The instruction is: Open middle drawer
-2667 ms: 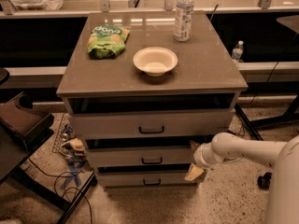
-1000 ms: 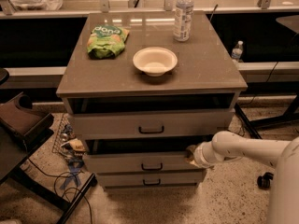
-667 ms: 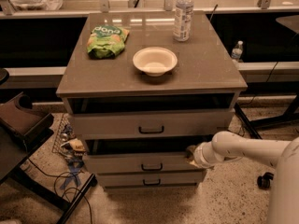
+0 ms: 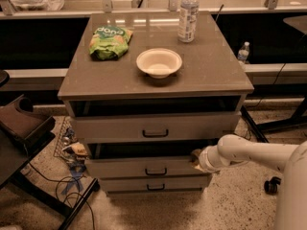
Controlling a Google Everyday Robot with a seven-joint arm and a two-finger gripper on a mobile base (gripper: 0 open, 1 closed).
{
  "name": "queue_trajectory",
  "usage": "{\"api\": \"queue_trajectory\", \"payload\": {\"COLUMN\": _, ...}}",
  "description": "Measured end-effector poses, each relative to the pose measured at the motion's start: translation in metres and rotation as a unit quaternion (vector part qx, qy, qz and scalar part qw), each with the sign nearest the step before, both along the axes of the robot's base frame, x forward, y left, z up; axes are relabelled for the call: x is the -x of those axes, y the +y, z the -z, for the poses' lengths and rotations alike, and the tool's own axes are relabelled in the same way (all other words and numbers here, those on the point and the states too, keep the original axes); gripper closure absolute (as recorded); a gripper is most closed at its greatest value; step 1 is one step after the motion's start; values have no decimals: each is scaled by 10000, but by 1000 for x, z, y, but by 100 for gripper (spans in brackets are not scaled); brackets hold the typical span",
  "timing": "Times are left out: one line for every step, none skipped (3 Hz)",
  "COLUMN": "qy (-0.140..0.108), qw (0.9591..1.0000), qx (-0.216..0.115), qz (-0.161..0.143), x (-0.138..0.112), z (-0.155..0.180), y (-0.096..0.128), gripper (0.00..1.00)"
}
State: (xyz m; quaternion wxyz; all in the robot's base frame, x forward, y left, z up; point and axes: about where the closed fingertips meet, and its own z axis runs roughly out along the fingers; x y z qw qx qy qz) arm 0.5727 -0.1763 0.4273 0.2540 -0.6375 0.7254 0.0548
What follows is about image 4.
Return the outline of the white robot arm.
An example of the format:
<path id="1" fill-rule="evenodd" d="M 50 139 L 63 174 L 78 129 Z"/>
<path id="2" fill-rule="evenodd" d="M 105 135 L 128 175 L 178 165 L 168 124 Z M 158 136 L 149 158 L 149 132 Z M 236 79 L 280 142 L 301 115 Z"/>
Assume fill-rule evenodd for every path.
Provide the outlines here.
<path id="1" fill-rule="evenodd" d="M 273 229 L 307 230 L 307 142 L 256 143 L 228 134 L 215 146 L 195 149 L 191 155 L 194 168 L 204 173 L 247 161 L 281 172 Z"/>

